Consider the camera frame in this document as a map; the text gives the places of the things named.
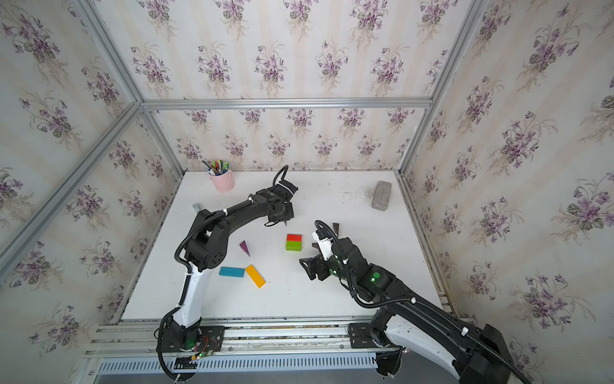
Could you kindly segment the green rectangular block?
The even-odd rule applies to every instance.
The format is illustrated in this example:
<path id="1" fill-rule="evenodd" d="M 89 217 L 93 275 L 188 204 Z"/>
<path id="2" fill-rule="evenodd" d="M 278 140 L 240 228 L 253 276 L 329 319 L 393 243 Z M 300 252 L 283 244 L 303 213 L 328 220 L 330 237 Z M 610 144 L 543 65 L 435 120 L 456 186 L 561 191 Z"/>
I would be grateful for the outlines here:
<path id="1" fill-rule="evenodd" d="M 299 241 L 287 241 L 286 242 L 286 250 L 287 251 L 301 252 L 302 251 L 302 242 L 299 242 Z"/>

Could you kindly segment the red rectangular block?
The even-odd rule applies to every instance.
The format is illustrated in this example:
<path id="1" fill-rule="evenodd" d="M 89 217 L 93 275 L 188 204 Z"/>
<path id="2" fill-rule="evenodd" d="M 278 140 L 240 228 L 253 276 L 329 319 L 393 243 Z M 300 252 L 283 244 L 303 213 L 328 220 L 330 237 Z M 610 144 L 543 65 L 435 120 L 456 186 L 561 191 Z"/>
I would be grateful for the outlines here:
<path id="1" fill-rule="evenodd" d="M 288 234 L 286 240 L 288 242 L 301 242 L 302 241 L 302 236 L 301 235 L 295 235 L 295 234 Z"/>

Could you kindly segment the purple triangle block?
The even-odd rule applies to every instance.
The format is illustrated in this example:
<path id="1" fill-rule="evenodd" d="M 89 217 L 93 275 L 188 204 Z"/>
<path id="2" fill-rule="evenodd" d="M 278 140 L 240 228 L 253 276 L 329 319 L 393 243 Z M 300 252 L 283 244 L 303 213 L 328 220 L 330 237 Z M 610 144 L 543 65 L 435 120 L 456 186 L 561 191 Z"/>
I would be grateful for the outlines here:
<path id="1" fill-rule="evenodd" d="M 248 246 L 247 246 L 246 242 L 245 242 L 245 241 L 242 241 L 242 242 L 239 244 L 239 246 L 241 247 L 241 249 L 242 249 L 242 250 L 243 250 L 243 251 L 244 251 L 244 252 L 247 254 L 247 256 L 249 257 L 249 256 L 250 256 L 250 253 L 249 253 L 249 249 L 248 249 Z"/>

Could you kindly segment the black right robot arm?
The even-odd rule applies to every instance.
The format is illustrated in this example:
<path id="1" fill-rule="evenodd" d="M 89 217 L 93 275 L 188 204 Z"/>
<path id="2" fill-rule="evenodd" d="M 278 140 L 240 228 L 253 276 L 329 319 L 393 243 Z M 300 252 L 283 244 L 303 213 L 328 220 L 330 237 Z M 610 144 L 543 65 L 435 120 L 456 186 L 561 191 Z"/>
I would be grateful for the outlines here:
<path id="1" fill-rule="evenodd" d="M 317 256 L 300 259 L 310 279 L 335 277 L 358 306 L 374 310 L 367 323 L 370 340 L 392 353 L 379 357 L 378 372 L 393 375 L 401 355 L 415 352 L 446 370 L 460 383 L 507 383 L 528 376 L 513 363 L 502 333 L 468 323 L 410 289 L 395 274 L 369 263 L 350 238 L 339 238 L 321 220 L 314 223 Z"/>

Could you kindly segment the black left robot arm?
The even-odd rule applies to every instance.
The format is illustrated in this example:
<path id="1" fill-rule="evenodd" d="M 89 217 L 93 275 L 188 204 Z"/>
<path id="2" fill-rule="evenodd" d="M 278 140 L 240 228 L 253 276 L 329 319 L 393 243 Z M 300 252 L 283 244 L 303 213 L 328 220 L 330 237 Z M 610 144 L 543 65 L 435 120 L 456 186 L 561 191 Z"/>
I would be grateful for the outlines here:
<path id="1" fill-rule="evenodd" d="M 220 211 L 198 212 L 174 253 L 174 260 L 186 268 L 186 275 L 177 306 L 163 316 L 158 327 L 158 354 L 198 349 L 204 339 L 200 326 L 206 288 L 212 272 L 227 256 L 230 235 L 261 218 L 267 219 L 266 227 L 274 227 L 294 217 L 291 200 L 298 188 L 286 180 L 288 170 L 283 166 L 270 187 L 249 195 L 244 202 Z"/>

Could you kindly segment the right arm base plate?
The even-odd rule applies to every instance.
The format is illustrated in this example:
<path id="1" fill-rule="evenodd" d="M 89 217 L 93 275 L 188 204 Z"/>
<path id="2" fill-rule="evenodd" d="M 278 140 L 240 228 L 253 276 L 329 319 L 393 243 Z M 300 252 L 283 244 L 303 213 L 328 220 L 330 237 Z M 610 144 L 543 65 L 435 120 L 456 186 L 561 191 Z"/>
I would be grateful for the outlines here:
<path id="1" fill-rule="evenodd" d="M 370 323 L 350 323 L 348 334 L 352 349 L 385 348 L 390 344 L 385 333 Z"/>

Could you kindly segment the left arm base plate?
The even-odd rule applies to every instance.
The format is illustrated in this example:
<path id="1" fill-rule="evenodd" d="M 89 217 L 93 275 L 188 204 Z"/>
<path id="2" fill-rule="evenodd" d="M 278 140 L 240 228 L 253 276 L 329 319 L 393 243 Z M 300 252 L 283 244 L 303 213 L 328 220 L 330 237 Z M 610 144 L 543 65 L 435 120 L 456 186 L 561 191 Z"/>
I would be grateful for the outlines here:
<path id="1" fill-rule="evenodd" d="M 222 349 L 224 326 L 200 326 L 184 330 L 180 326 L 167 326 L 158 334 L 158 353 L 199 353 L 212 355 Z"/>

